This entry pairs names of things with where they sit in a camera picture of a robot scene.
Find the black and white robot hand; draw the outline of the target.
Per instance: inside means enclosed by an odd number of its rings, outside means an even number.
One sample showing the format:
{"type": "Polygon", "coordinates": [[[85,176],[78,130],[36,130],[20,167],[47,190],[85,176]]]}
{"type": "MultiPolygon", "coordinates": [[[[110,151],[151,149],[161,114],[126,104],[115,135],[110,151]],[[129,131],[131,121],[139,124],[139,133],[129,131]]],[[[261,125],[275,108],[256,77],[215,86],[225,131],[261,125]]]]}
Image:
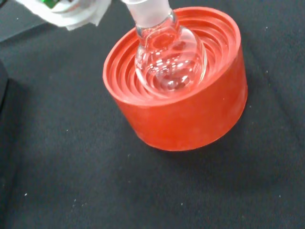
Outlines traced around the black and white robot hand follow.
{"type": "Polygon", "coordinates": [[[46,22],[71,31],[86,24],[98,26],[111,0],[18,0],[46,22]]]}

